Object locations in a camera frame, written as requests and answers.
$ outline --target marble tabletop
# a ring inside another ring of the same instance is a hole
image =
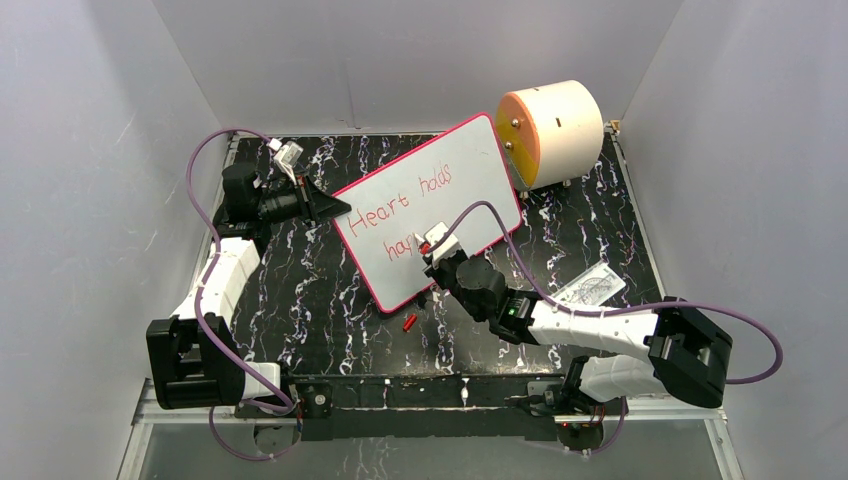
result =
[[[300,137],[299,165],[334,193],[432,138],[430,135]],[[269,171],[256,138],[238,141],[236,162]],[[606,305],[660,300],[654,272],[610,135],[592,171],[568,188],[555,185],[520,201],[523,225],[513,238],[540,283],[555,291],[600,260],[627,283]],[[486,257],[516,288],[529,288],[503,242]],[[295,374],[421,375],[550,373],[590,351],[556,345],[510,345],[474,322],[438,290],[424,307],[379,312],[331,222],[274,227],[261,264],[236,307],[233,330],[251,361],[281,361]],[[414,327],[401,329],[410,313]]]

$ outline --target whiteboard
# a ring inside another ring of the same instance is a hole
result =
[[[351,212],[333,221],[383,312],[397,310],[433,282],[413,234],[451,223],[472,203],[488,200],[510,231],[521,210],[492,119],[472,117],[339,190]],[[455,231],[469,254],[503,238],[488,209],[478,208]]]

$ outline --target whiteboard border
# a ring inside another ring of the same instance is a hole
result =
[[[351,188],[359,185],[360,183],[364,182],[365,180],[371,178],[372,176],[377,175],[378,173],[380,173],[383,170],[391,167],[392,165],[396,165],[398,162],[402,161],[403,159],[407,158],[408,156],[412,155],[413,153],[417,152],[418,150],[421,150],[422,148],[430,145],[431,143],[438,141],[442,137],[454,132],[455,130],[458,130],[458,129],[464,127],[465,125],[473,122],[474,120],[477,120],[480,117],[486,117],[486,119],[489,120],[489,125],[491,125],[491,127],[492,127],[492,134],[495,137],[495,143],[498,145],[498,153],[500,153],[500,155],[501,155],[501,162],[503,163],[504,173],[506,174],[506,179],[509,182],[510,188],[512,189],[512,199],[515,201],[515,208],[518,209],[518,224],[516,224],[514,227],[509,227],[508,231],[509,231],[509,233],[512,233],[512,232],[518,230],[518,228],[521,226],[521,222],[522,222],[522,218],[523,218],[522,210],[521,210],[521,204],[518,203],[518,197],[515,195],[515,185],[512,184],[512,176],[510,176],[510,174],[509,174],[509,166],[506,163],[507,162],[506,157],[504,156],[503,149],[501,148],[500,141],[498,140],[498,134],[497,134],[497,131],[495,130],[495,123],[492,120],[492,117],[486,112],[480,112],[477,115],[474,115],[473,117],[463,121],[459,125],[456,125],[455,127],[452,127],[449,130],[445,130],[440,135],[438,135],[434,138],[431,138],[427,142],[422,143],[421,145],[419,145],[419,146],[413,148],[412,150],[404,153],[400,157],[398,157],[398,158],[392,160],[391,162],[383,165],[382,167],[378,168],[377,170],[370,172],[368,175],[365,175],[364,177],[360,178],[359,180],[356,180],[355,182],[348,184],[347,186],[343,187],[338,192],[334,193],[333,197],[337,197],[337,196],[341,195],[342,193],[344,193],[344,192],[350,190]],[[402,302],[395,305],[394,307],[391,307],[390,309],[386,309],[385,307],[383,307],[383,304],[380,303],[380,300],[374,295],[374,290],[371,288],[371,283],[368,282],[368,277],[365,276],[365,274],[362,272],[362,269],[359,267],[359,260],[356,259],[356,255],[353,253],[353,249],[350,248],[350,245],[347,243],[347,239],[345,238],[344,234],[342,233],[342,228],[339,226],[339,223],[336,221],[335,218],[333,219],[333,225],[336,227],[336,231],[339,233],[339,236],[342,239],[342,243],[344,243],[344,246],[347,249],[348,253],[350,253],[351,258],[353,258],[353,263],[356,264],[356,269],[359,270],[359,273],[362,276],[362,279],[365,281],[365,285],[368,287],[368,293],[370,293],[371,296],[374,298],[374,301],[377,303],[377,308],[379,308],[381,312],[383,312],[383,313],[393,313],[393,312],[397,311],[398,309],[400,309],[401,307],[403,307],[404,305],[409,303],[410,300],[415,298],[418,295],[418,293],[429,289],[435,283],[435,282],[430,282],[426,287],[424,287],[421,290],[419,290],[418,292],[416,292],[415,295],[412,295],[411,297],[407,298],[406,300],[403,300]],[[483,247],[482,249],[480,249],[480,251],[476,252],[475,255],[482,253],[484,250],[491,247],[492,245],[495,245],[496,243],[500,242],[501,240],[503,240],[503,235],[499,236],[494,242],[490,243],[486,247]]]

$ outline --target cylindrical container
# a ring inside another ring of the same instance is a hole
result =
[[[574,80],[507,93],[495,128],[529,189],[585,175],[604,141],[598,104]]]

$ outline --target red handwriting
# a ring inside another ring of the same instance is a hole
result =
[[[412,255],[415,239],[412,235],[407,235],[403,240],[395,243],[394,245],[389,245],[386,242],[383,242],[383,248],[386,249],[386,255],[389,256],[389,260],[394,262],[395,258],[400,258],[401,255]]]
[[[394,215],[401,208],[405,208],[409,206],[409,201],[406,197],[401,196],[398,193],[398,198],[393,198],[386,202],[385,207],[378,207],[373,211],[366,211],[365,214],[362,214],[360,209],[356,209],[356,215],[348,215],[347,223],[350,226],[350,231],[353,233],[354,237],[358,237],[359,235],[356,233],[356,227],[362,225],[366,229],[371,227],[376,227],[380,221],[388,220],[392,215]],[[353,218],[359,216],[359,220],[352,221]]]
[[[439,170],[436,171],[436,167],[433,167],[432,177],[418,177],[418,183],[421,186],[421,196],[423,197],[427,192],[433,192],[445,185],[449,185],[452,178],[450,166],[448,164],[442,165],[442,162],[439,162]]]

